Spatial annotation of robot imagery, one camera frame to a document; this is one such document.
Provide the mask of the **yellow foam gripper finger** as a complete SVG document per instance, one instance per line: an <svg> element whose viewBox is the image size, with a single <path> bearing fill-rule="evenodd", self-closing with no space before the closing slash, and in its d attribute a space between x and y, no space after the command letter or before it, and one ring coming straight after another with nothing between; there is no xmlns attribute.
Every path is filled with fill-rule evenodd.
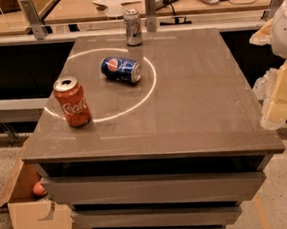
<svg viewBox="0 0 287 229"><path fill-rule="evenodd" d="M270 131L287 122L287 60L269 74L260 121L262 127Z"/></svg>
<svg viewBox="0 0 287 229"><path fill-rule="evenodd" d="M265 22L265 24L255 32L249 39L250 43L252 45L260 45L265 46L267 44L271 43L270 37L271 37L271 31L272 31L272 23L273 20L270 19Z"/></svg>

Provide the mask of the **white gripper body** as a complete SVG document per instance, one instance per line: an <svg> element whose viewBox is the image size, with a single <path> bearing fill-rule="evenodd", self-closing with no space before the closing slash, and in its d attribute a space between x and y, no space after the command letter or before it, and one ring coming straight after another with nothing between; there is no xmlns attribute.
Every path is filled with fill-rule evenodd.
<svg viewBox="0 0 287 229"><path fill-rule="evenodd" d="M287 0L274 14L271 29L272 52L287 59Z"/></svg>

